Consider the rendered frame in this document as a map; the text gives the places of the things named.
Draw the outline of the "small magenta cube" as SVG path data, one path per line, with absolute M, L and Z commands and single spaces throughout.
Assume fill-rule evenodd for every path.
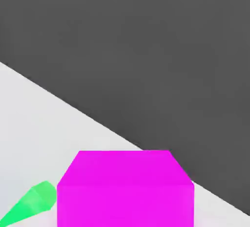
M 168 150 L 80 151 L 57 185 L 57 227 L 194 227 L 194 184 Z

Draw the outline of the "small green cube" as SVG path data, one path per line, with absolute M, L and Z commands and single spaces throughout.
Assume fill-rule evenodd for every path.
M 31 187 L 0 220 L 0 227 L 6 227 L 34 215 L 49 211 L 57 200 L 57 191 L 48 181 Z

